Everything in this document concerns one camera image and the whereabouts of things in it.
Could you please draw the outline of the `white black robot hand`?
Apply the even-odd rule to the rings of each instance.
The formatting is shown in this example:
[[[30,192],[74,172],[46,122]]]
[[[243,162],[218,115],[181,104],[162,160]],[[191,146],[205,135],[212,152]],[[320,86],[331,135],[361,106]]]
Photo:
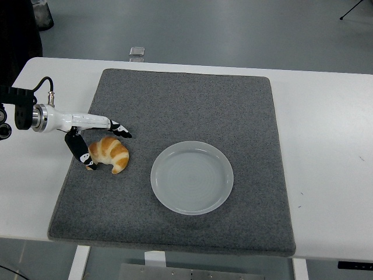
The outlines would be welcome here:
[[[65,142],[74,157],[93,170],[97,165],[89,154],[88,146],[80,135],[81,130],[105,129],[123,138],[131,138],[131,133],[121,124],[101,115],[83,113],[62,113],[50,105],[41,105],[43,112],[41,125],[44,131],[65,131]]]

